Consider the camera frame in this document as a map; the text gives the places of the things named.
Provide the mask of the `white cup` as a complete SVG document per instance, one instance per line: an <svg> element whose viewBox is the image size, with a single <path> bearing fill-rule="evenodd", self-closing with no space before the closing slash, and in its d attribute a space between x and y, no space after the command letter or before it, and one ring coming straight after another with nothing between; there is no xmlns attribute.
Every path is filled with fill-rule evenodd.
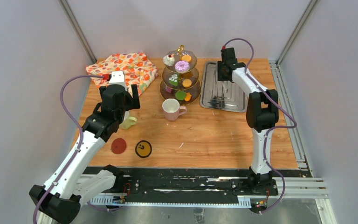
<svg viewBox="0 0 358 224"><path fill-rule="evenodd" d="M129 112L125 112L124 120L119 125L119 127L121 129L127 130L127 129L131 128L133 125L135 125L137 123L137 121L138 121L137 118L132 117Z"/></svg>

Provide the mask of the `long metal tongs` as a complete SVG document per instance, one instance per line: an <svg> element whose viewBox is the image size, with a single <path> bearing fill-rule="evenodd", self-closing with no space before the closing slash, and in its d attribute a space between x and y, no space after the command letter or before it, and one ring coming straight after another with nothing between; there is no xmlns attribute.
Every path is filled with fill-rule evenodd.
<svg viewBox="0 0 358 224"><path fill-rule="evenodd" d="M229 102L230 96L228 94L228 89L226 87L227 81L217 81L216 82L216 97L217 106L219 108L225 108L226 103Z"/></svg>

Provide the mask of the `magenta square cake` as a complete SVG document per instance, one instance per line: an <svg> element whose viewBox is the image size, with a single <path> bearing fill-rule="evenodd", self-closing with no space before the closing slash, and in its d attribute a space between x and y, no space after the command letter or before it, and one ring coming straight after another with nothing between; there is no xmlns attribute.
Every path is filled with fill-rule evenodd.
<svg viewBox="0 0 358 224"><path fill-rule="evenodd" d="M167 86L167 87L165 87L165 91L167 94L172 94L174 92L174 89Z"/></svg>

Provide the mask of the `pink mug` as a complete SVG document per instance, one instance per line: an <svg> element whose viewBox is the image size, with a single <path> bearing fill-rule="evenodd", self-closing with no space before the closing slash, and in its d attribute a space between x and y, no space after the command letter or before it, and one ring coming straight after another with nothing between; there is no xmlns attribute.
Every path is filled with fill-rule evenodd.
<svg viewBox="0 0 358 224"><path fill-rule="evenodd" d="M178 100L169 98L162 103L165 119L168 121L176 121L179 116L187 112L187 107L181 106Z"/></svg>

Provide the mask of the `orange round biscuit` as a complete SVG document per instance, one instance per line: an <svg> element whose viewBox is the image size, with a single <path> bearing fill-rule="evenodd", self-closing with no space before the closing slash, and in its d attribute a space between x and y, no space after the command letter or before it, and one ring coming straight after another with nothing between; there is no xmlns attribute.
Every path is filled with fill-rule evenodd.
<svg viewBox="0 0 358 224"><path fill-rule="evenodd" d="M181 60L190 63L192 60L192 57L190 55L182 55Z"/></svg>
<svg viewBox="0 0 358 224"><path fill-rule="evenodd" d="M192 81L190 79L184 79L182 81L182 86L185 88L189 88L192 86Z"/></svg>

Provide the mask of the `brown bread roll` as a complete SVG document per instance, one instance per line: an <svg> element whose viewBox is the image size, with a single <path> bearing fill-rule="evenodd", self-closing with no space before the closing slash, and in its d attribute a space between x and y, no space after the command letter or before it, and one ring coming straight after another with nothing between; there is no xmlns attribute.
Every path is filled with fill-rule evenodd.
<svg viewBox="0 0 358 224"><path fill-rule="evenodd" d="M187 73L183 74L183 77L186 78L186 79L190 79L190 78L193 77L193 74L191 72L187 72Z"/></svg>

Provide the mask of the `green square cake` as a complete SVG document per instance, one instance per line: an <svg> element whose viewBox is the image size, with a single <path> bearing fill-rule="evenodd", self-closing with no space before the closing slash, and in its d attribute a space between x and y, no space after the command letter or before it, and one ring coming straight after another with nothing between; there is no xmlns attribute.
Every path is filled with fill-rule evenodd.
<svg viewBox="0 0 358 224"><path fill-rule="evenodd" d="M170 75L169 78L168 78L168 82L169 82L169 84L171 84L172 86L178 86L178 83L179 83L179 75L178 75L177 73Z"/></svg>

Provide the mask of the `purple frosted donut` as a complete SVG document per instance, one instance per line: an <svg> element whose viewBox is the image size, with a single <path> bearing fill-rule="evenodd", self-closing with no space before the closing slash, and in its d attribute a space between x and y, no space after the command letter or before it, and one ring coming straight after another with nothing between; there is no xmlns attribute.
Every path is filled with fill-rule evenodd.
<svg viewBox="0 0 358 224"><path fill-rule="evenodd" d="M190 63L180 60L175 63L174 68L177 73L186 73L190 70Z"/></svg>

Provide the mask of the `three-tier glass cake stand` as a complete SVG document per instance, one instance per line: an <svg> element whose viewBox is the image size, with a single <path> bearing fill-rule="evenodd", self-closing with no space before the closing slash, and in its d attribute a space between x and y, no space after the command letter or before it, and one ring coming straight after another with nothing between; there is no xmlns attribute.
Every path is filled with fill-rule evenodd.
<svg viewBox="0 0 358 224"><path fill-rule="evenodd" d="M185 88L182 86L182 81L186 78L183 77L183 73L177 73L175 71L174 65L167 67L165 66L161 75L162 81L160 82L160 94L164 99L169 99L169 98L175 98L175 93L177 91L184 91L191 93L192 95L192 99L190 102L185 102L184 100L178 100L179 103L181 105L186 105L189 104L193 101L195 101L200 93L201 93L201 81L200 81L200 73L198 71L198 69L196 68L197 65L197 57L195 56L195 54L190 51L185 49L184 45L180 45L177 49L171 50L169 51L167 54L174 54L174 58L175 58L175 63L181 60L181 56L182 55L190 55L192 57L192 60L190 62L190 70L188 72L191 72L193 74L193 77L190 78L190 80L192 81L192 86L189 88ZM179 75L179 83L178 86L172 86L171 84L169 84L168 82L168 78L170 75L177 73ZM174 89L174 92L172 94L167 94L165 91L165 87L170 87L172 89Z"/></svg>

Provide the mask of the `white cream cupcake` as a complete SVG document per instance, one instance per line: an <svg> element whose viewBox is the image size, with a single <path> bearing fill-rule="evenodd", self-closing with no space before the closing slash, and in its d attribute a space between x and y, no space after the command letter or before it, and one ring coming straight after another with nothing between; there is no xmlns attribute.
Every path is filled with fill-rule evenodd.
<svg viewBox="0 0 358 224"><path fill-rule="evenodd" d="M164 65L167 67L173 66L175 64L174 54L167 54L162 58L162 60Z"/></svg>

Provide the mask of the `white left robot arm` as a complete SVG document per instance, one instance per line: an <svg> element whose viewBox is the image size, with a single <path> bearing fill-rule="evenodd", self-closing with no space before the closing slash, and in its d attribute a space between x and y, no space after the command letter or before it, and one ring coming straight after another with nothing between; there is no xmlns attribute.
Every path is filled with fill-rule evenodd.
<svg viewBox="0 0 358 224"><path fill-rule="evenodd" d="M96 177L80 186L77 181L90 160L124 121L125 113L139 109L138 88L131 92L121 84L100 89L101 102L95 106L80 129L79 137L59 168L43 185L34 185L29 196L40 211L60 224L71 223L81 207L104 190L118 193L124 188L122 174L112 165L106 166Z"/></svg>

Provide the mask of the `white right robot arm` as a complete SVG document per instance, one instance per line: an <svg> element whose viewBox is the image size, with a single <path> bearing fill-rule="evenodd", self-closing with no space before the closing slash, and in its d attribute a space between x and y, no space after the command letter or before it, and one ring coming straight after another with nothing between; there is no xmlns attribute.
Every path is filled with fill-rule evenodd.
<svg viewBox="0 0 358 224"><path fill-rule="evenodd" d="M246 121L252 129L254 142L248 189L258 195L266 189L267 183L272 182L270 131L279 120L278 108L273 104L278 99L277 91L267 89L250 73L245 63L238 62L234 48L223 46L220 52L218 81L234 83L246 95Z"/></svg>

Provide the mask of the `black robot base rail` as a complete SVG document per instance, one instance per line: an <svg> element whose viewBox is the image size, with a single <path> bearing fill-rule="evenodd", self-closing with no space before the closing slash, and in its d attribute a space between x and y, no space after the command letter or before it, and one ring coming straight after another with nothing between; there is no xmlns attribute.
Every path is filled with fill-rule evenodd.
<svg viewBox="0 0 358 224"><path fill-rule="evenodd" d="M119 168L121 175L112 187L102 193L111 196L114 204L167 205L229 205L238 202L239 196L268 199L282 198L287 182L282 174L272 172L272 182L251 186L249 169L204 168Z"/></svg>

